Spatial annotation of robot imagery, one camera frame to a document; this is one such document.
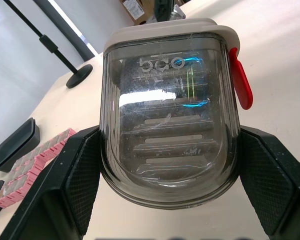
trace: transparent plastic container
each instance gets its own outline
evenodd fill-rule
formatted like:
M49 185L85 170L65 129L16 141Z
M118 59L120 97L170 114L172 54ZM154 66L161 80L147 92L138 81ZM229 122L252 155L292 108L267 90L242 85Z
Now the transparent plastic container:
M223 37L191 33L107 48L100 128L102 175L125 199L179 209L223 194L239 167Z

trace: white wall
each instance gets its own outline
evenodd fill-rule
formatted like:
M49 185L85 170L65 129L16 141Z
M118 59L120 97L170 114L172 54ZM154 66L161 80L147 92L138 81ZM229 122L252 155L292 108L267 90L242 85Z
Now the white wall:
M13 3L78 66L83 60L33 1ZM0 143L32 113L55 80L69 70L0 0Z
M117 29L133 25L119 0L55 0L98 52Z

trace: container lid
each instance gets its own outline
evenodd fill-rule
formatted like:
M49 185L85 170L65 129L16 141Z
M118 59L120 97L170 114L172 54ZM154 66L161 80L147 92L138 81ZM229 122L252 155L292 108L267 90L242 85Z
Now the container lid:
M112 34L104 46L104 52L110 46L123 42L201 32L211 32L222 36L229 50L235 47L238 49L236 53L238 56L240 40L237 33L230 27L217 25L215 21L209 18L181 19L124 27Z

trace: cardboard box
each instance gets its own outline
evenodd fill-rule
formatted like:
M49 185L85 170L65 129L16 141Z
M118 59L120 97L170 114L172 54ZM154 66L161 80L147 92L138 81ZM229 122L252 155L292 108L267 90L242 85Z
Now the cardboard box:
M120 0L134 25L144 24L154 14L154 0Z

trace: black tray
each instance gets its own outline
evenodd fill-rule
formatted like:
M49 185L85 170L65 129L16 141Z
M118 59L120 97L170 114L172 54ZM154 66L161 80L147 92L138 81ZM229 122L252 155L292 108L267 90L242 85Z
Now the black tray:
M28 119L0 144L0 171L8 173L17 159L32 151L40 143L40 128L35 119Z

